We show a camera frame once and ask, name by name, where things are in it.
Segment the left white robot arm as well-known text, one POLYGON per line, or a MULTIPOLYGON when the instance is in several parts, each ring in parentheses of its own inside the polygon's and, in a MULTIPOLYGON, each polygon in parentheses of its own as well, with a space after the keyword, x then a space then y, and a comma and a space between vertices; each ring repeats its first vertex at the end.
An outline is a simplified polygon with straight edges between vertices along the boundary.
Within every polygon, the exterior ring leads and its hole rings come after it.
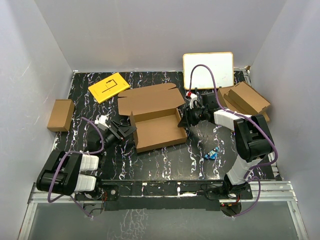
POLYGON ((103 195, 104 188, 96 183, 96 177, 82 172, 97 170, 100 153, 106 148, 124 141, 137 131, 135 126, 111 121, 104 132, 101 132, 92 121, 85 117, 81 119, 88 122, 96 130, 98 149, 94 151, 69 150, 67 152, 53 150, 50 153, 36 180, 36 188, 48 193, 47 201, 49 203, 62 196, 71 196, 77 192, 86 192, 93 200, 99 199, 103 195))

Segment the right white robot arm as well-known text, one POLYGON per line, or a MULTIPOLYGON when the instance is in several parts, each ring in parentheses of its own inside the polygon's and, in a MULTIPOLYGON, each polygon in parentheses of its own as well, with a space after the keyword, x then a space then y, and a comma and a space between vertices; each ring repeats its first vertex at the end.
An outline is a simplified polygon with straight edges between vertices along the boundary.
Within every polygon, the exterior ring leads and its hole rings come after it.
POLYGON ((188 103, 183 108, 178 127, 186 129, 201 121, 208 121, 234 132, 237 157, 233 166, 225 174, 222 186, 204 190, 233 199, 246 189, 249 173, 273 151, 275 145, 263 115, 232 111, 222 106, 213 92, 202 94, 201 97, 202 103, 195 93, 186 93, 188 103))

